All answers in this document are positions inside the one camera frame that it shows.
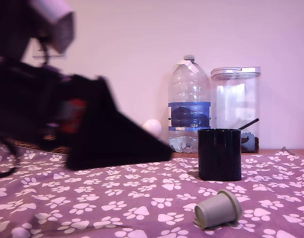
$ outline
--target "black straw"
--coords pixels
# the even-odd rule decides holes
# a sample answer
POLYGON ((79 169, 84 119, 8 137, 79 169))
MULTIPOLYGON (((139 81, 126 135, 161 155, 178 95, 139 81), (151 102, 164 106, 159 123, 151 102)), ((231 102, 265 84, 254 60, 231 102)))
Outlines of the black straw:
POLYGON ((259 118, 249 122, 248 124, 245 124, 244 126, 241 126, 238 130, 243 130, 243 129, 246 129, 248 126, 251 126, 252 124, 256 123, 259 121, 259 118))

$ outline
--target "white ball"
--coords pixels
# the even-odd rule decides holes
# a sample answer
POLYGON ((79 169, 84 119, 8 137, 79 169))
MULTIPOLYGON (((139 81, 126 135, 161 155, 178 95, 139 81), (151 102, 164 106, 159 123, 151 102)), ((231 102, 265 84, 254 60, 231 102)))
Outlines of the white ball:
POLYGON ((142 128, 155 136, 156 138, 160 138, 162 134, 162 126, 161 123, 158 120, 150 119, 147 120, 142 128))

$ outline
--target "purple blanket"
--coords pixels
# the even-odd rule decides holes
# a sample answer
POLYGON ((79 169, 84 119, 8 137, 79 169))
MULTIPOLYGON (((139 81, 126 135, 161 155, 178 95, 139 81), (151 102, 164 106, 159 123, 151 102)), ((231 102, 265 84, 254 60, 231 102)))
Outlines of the purple blanket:
MULTIPOLYGON (((238 182, 198 179, 197 158, 70 171, 65 155, 20 153, 20 169, 0 179, 0 238, 304 237, 304 158, 287 152, 242 155, 238 182), (194 207, 221 189, 243 215, 202 230, 194 207)), ((0 145, 0 171, 13 159, 0 145)))

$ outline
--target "bottle cap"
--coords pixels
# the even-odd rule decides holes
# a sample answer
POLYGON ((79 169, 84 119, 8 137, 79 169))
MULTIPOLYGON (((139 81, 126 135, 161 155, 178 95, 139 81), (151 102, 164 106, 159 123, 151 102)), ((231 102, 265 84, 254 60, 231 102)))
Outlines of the bottle cap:
POLYGON ((184 60, 195 60, 195 55, 185 55, 184 60))

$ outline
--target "white wall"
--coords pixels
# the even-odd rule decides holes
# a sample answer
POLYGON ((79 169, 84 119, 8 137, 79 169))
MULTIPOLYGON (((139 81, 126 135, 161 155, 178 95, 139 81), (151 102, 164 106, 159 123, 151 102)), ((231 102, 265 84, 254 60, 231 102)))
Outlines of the white wall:
MULTIPOLYGON (((184 54, 210 75, 215 67, 261 66, 261 148, 304 148, 304 0, 68 0, 76 39, 64 73, 110 80, 138 124, 162 121, 167 85, 184 54)), ((32 58, 32 47, 24 59, 32 58)))

